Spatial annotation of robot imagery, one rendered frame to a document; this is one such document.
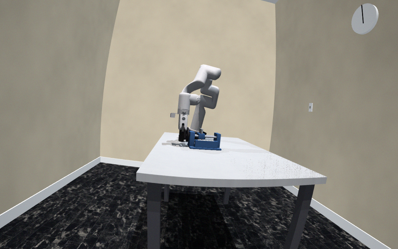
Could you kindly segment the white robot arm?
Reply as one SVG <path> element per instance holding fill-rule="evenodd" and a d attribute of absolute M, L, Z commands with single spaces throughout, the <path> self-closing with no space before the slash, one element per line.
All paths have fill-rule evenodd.
<path fill-rule="evenodd" d="M 190 105 L 195 105 L 195 112 L 193 115 L 191 127 L 189 130 L 199 132 L 205 118 L 205 108 L 215 109 L 217 105 L 219 88 L 212 85 L 212 80 L 220 77 L 221 70 L 216 67 L 201 65 L 194 78 L 194 81 L 184 87 L 184 93 L 179 94 L 178 114 L 189 114 Z M 191 92 L 200 89 L 204 95 L 190 94 Z M 211 97 L 208 97 L 208 96 Z"/>

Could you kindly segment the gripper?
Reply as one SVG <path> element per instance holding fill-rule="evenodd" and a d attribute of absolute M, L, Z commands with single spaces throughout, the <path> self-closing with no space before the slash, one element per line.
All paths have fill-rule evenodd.
<path fill-rule="evenodd" d="M 184 142 L 184 130 L 187 130 L 188 115 L 179 114 L 179 141 L 181 142 Z"/>

